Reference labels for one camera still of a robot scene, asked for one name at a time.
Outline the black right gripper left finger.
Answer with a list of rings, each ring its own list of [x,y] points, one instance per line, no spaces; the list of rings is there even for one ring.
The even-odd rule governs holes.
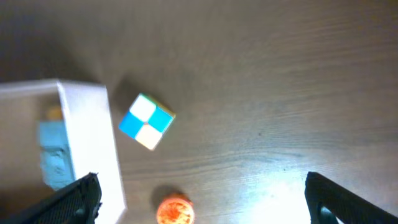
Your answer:
[[[1,224],[95,224],[101,196],[98,176],[90,172]]]

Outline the yellow grey toy truck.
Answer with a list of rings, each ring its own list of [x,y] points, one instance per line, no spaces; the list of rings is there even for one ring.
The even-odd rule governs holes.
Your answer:
[[[67,129],[60,106],[45,110],[39,121],[37,136],[40,153],[40,167],[43,180],[53,190],[59,190],[75,181]]]

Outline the multicoloured puzzle cube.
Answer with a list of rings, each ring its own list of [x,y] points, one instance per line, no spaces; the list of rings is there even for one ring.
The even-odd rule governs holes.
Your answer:
[[[150,96],[140,93],[119,124],[119,129],[153,151],[175,119],[175,114]]]

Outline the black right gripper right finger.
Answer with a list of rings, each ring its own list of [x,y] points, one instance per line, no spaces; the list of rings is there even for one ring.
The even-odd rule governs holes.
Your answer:
[[[312,223],[397,223],[397,217],[317,172],[309,172],[305,198]]]

